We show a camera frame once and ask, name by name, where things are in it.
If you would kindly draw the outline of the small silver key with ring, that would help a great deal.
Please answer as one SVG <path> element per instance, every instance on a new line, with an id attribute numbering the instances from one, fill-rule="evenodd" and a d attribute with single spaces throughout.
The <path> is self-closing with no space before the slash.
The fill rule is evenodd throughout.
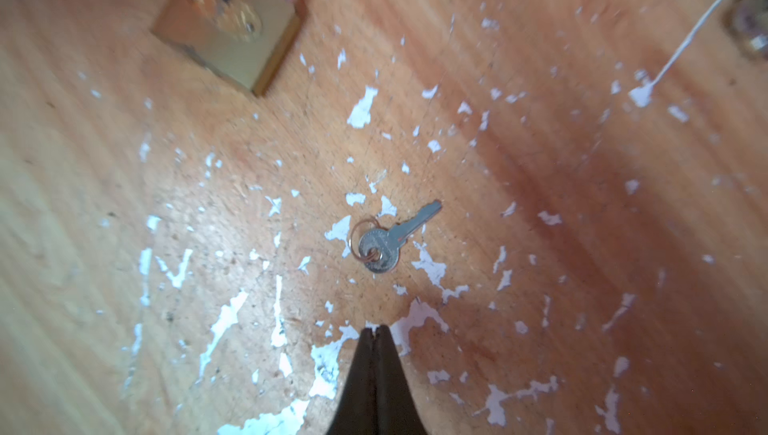
<path id="1" fill-rule="evenodd" d="M 729 30 L 741 52 L 767 59 L 767 0 L 742 0 L 730 14 Z"/>

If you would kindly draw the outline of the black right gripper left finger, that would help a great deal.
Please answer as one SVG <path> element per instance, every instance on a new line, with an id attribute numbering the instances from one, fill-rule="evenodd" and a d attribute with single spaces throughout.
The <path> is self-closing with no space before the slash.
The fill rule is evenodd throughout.
<path id="1" fill-rule="evenodd" d="M 365 328 L 327 434 L 377 433 L 374 341 L 374 331 Z"/>

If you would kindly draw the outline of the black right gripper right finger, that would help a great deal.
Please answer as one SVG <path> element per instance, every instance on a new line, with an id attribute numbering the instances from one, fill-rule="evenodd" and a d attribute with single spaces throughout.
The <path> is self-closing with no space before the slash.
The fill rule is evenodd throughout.
<path id="1" fill-rule="evenodd" d="M 390 328 L 375 330 L 375 408 L 378 434 L 426 434 Z"/>

